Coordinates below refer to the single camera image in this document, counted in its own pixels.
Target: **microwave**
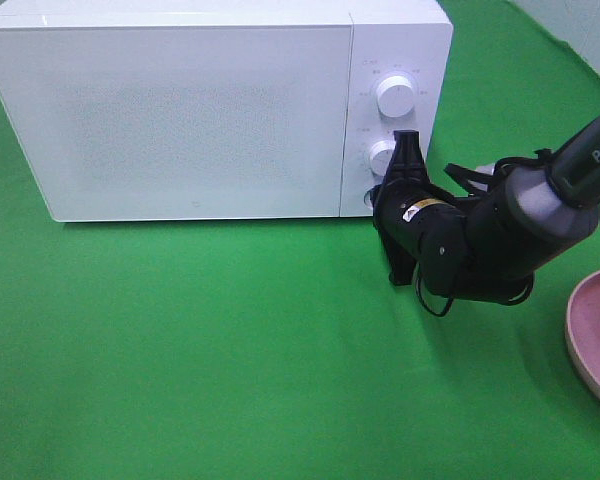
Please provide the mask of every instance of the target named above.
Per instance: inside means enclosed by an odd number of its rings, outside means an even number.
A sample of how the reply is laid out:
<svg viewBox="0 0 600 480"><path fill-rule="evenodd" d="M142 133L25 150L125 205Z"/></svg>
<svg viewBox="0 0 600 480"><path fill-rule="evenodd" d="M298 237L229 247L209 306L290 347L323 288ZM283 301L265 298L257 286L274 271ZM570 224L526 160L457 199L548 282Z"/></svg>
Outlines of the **microwave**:
<svg viewBox="0 0 600 480"><path fill-rule="evenodd" d="M434 0L7 0L0 98L57 221L366 216L452 30Z"/></svg>

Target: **white knob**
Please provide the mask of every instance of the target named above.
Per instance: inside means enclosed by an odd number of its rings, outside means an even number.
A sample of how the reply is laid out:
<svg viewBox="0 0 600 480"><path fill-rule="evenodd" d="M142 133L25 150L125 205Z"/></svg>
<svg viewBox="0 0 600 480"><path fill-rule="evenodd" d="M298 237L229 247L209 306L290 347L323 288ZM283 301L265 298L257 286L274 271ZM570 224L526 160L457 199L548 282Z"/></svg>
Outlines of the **white knob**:
<svg viewBox="0 0 600 480"><path fill-rule="evenodd" d="M415 90L413 82L402 75L384 79L376 89L378 109L387 117L405 116L413 109Z"/></svg>
<svg viewBox="0 0 600 480"><path fill-rule="evenodd" d="M371 171L373 173L379 177L384 177L395 148L396 142L389 140L383 140L371 147L369 151L369 163L371 164Z"/></svg>

